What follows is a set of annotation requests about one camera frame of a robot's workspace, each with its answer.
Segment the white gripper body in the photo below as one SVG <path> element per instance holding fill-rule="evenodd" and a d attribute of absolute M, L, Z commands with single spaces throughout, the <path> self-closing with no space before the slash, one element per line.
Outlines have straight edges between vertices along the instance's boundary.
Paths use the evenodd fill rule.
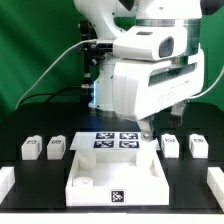
<path fill-rule="evenodd" d="M 189 64 L 171 68 L 170 60 L 146 62 L 122 59 L 113 74 L 115 113 L 138 121 L 199 93 L 204 83 L 204 53 L 188 58 Z"/>

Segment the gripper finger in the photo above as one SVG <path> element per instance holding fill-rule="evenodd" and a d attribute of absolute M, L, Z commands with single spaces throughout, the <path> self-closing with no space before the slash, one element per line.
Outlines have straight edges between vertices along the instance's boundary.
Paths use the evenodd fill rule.
<path fill-rule="evenodd" d="M 143 140 L 153 139 L 153 125 L 149 117 L 139 120 L 138 126 L 141 130 L 141 138 Z"/>
<path fill-rule="evenodd" d="M 182 124 L 183 114 L 186 108 L 186 102 L 182 101 L 172 106 L 169 116 L 169 123 L 172 127 L 178 127 Z"/>

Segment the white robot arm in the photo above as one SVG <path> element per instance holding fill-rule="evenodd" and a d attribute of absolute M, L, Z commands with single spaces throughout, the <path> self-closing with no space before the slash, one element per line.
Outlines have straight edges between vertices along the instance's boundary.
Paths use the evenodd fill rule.
<path fill-rule="evenodd" d="M 90 107 L 134 121 L 154 137 L 155 114 L 169 108 L 182 123 L 189 97 L 204 79 L 200 47 L 201 0 L 74 0 L 96 38 L 88 61 L 100 66 Z"/>

